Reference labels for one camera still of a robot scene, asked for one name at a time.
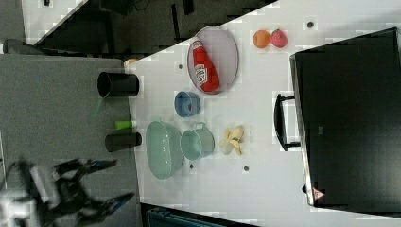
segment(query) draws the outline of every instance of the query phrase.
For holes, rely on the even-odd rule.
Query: red label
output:
[[[321,197],[323,197],[324,193],[313,187],[313,196],[315,197],[315,201],[316,201],[316,200],[320,199]]]

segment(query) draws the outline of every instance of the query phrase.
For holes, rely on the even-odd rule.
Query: gray carpet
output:
[[[104,101],[98,117],[91,112],[100,100],[100,72],[120,72],[122,61],[0,55],[0,130],[6,167],[20,156],[42,166],[74,158],[117,159],[117,166],[84,177],[90,195],[102,200],[138,192],[133,150],[110,153],[104,138],[115,120],[130,119],[126,97]],[[8,175],[9,187],[20,186]],[[102,224],[137,226],[137,197]],[[74,226],[66,217],[61,226]]]

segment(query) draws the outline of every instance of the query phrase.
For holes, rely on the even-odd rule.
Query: suitcase handle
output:
[[[277,96],[275,105],[274,105],[274,128],[277,134],[278,141],[285,151],[289,148],[300,147],[300,142],[291,142],[287,143],[287,134],[286,134],[286,121],[284,119],[284,111],[283,111],[283,101],[295,99],[295,96],[281,96],[279,94]]]

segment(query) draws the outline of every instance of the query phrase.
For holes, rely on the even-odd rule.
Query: orange ball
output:
[[[258,30],[253,35],[253,44],[257,48],[265,48],[270,43],[270,34],[266,30]]]

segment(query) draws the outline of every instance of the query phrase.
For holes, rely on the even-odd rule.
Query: white table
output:
[[[189,41],[136,62],[126,71],[141,81],[131,98],[131,116],[146,141],[146,128],[154,115],[181,132],[196,121],[205,122],[217,143],[224,129],[243,125],[242,156],[225,156],[217,145],[212,156],[183,168],[165,182],[150,173],[145,143],[136,148],[140,201],[192,213],[226,218],[258,226],[399,226],[401,219],[315,209],[302,193],[303,160],[299,149],[284,152],[275,137],[273,104],[277,94],[293,94],[288,57],[300,50],[353,38],[392,26],[401,27],[401,1],[281,0],[223,26],[235,37],[240,65],[235,85],[216,96],[201,94],[187,70]],[[313,21],[312,29],[306,23]],[[288,35],[283,49],[256,49],[256,30],[280,27]],[[180,118],[173,107],[179,91],[200,96],[201,113]],[[286,107],[288,141],[297,141],[294,102]]]
[[[88,0],[22,0],[27,44],[36,44],[52,33]]]

